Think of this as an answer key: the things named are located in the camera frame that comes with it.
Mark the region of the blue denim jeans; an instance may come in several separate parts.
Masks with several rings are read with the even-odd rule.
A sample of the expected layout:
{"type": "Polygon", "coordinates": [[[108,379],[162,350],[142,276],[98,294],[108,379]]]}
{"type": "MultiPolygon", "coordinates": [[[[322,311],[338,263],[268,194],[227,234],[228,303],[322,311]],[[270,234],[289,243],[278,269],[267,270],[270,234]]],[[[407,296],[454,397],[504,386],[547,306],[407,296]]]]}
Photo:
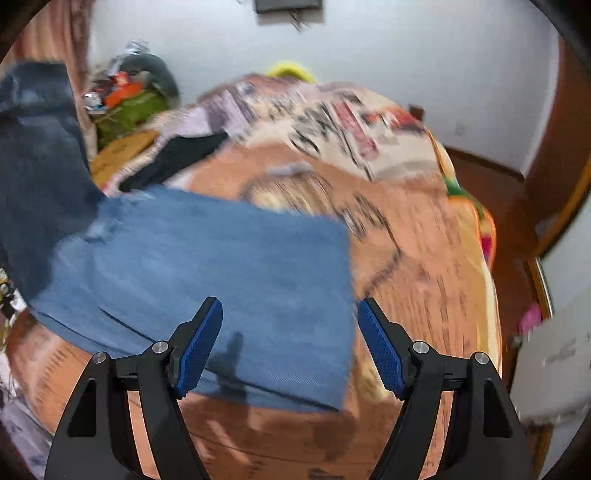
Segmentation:
{"type": "Polygon", "coordinates": [[[199,393],[342,407],[353,348],[346,227],[164,186],[105,195],[60,63],[21,63],[1,81],[1,264],[40,323],[116,358],[167,339],[214,296],[221,333],[199,393]]]}

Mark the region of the pink slipper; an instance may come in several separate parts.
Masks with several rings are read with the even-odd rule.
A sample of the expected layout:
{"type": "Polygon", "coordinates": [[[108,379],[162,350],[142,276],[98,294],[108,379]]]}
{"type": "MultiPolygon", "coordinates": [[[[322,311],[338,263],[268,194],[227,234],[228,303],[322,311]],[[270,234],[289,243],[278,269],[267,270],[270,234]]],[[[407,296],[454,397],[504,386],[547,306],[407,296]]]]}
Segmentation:
{"type": "Polygon", "coordinates": [[[521,336],[526,336],[543,321],[543,315],[538,303],[532,303],[527,311],[523,314],[518,330],[521,336]]]}

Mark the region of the newspaper print bed cover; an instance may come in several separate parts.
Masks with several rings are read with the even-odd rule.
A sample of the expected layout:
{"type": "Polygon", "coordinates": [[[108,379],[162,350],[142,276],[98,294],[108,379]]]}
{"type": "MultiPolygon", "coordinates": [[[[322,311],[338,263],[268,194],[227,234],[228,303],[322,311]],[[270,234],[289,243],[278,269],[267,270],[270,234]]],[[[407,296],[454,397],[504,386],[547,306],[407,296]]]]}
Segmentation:
{"type": "MultiPolygon", "coordinates": [[[[359,87],[294,90],[294,107],[280,113],[287,87],[252,78],[263,136],[230,144],[178,178],[181,188],[245,200],[280,212],[329,215],[351,235],[356,295],[374,297],[391,318],[441,352],[486,352],[503,358],[491,266],[496,230],[490,213],[462,193],[445,148],[429,133],[412,150],[427,164],[409,176],[366,179],[346,167],[334,144],[310,160],[287,143],[304,126],[331,117],[356,122],[363,111],[401,118],[398,105],[359,87]]],[[[342,409],[297,413],[249,407],[191,394],[181,402],[197,451],[217,479],[362,479],[370,474],[397,420],[401,403],[382,385],[362,340],[342,409]]]]}

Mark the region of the wooden wardrobe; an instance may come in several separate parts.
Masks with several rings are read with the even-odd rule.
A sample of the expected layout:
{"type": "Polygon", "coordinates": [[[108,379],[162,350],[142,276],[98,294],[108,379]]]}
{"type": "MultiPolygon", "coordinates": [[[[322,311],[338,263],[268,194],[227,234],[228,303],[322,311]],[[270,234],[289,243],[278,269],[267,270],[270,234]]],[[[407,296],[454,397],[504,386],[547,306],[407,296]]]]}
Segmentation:
{"type": "Polygon", "coordinates": [[[552,303],[542,259],[567,232],[590,192],[590,72],[564,39],[558,47],[552,109],[525,178],[537,235],[527,267],[544,319],[552,316],[552,303]]]}

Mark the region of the wooden lap desk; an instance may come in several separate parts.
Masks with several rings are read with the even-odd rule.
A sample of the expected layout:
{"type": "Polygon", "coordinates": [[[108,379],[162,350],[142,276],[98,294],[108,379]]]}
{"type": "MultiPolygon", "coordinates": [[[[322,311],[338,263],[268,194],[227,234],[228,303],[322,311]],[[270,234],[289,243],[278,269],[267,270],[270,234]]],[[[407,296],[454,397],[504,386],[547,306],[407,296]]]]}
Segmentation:
{"type": "Polygon", "coordinates": [[[143,130],[110,142],[89,163],[95,184],[105,187],[118,170],[152,145],[158,136],[156,130],[143,130]]]}

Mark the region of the black folded garment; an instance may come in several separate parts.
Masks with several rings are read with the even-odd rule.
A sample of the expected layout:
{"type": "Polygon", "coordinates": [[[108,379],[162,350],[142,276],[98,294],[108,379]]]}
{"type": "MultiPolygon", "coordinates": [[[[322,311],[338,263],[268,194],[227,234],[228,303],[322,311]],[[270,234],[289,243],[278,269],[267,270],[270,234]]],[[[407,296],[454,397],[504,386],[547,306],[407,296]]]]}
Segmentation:
{"type": "Polygon", "coordinates": [[[162,184],[181,170],[213,154],[228,138],[225,132],[202,137],[173,137],[150,164],[122,181],[118,189],[123,193],[129,193],[162,184]]]}

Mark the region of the orange box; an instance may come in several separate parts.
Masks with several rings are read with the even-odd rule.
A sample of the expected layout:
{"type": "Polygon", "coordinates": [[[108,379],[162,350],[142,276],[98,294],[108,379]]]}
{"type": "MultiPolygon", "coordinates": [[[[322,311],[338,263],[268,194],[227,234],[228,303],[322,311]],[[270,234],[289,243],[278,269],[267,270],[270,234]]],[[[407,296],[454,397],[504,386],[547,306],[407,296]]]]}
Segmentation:
{"type": "Polygon", "coordinates": [[[123,86],[118,86],[104,98],[103,104],[107,109],[113,109],[124,100],[140,94],[142,90],[143,87],[141,83],[128,83],[123,86]]]}

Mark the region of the grey plush pillow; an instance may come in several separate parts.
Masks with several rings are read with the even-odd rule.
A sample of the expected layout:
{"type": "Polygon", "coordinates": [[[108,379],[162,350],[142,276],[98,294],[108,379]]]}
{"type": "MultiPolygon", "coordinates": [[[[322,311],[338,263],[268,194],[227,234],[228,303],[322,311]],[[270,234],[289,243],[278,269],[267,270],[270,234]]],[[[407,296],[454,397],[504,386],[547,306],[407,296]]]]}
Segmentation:
{"type": "Polygon", "coordinates": [[[119,66],[130,80],[141,83],[144,87],[152,86],[165,97],[177,98],[179,90],[174,77],[165,62],[150,53],[127,56],[119,66]]]}

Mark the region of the pink striped curtain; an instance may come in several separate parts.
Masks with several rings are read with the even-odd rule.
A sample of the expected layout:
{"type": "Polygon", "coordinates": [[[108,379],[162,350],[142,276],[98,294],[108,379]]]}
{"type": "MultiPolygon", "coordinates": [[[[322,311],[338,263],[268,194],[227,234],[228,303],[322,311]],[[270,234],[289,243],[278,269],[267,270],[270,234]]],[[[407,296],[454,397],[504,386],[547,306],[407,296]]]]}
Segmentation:
{"type": "Polygon", "coordinates": [[[1,76],[11,66],[23,61],[58,61],[66,65],[89,158],[97,153],[96,129],[83,103],[89,75],[93,4],[88,0],[50,1],[29,21],[1,62],[1,76]]]}

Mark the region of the yellow foam tube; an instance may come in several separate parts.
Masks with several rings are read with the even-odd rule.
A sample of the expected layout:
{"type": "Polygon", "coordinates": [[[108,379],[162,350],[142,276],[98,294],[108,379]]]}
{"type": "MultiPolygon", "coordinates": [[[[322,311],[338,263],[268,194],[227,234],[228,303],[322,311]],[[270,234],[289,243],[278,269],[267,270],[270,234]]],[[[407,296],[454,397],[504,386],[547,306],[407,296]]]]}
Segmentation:
{"type": "Polygon", "coordinates": [[[266,75],[271,78],[294,79],[304,83],[314,84],[315,77],[303,66],[293,61],[280,61],[270,66],[266,75]]]}

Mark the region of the small black wall screen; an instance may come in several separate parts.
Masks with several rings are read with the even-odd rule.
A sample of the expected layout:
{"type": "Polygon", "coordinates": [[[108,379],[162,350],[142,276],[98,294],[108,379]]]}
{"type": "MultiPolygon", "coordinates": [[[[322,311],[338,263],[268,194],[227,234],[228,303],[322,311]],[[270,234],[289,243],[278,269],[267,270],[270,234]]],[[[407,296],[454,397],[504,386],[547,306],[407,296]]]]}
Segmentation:
{"type": "Polygon", "coordinates": [[[322,9],[322,0],[253,0],[254,11],[257,14],[294,10],[322,9]]]}

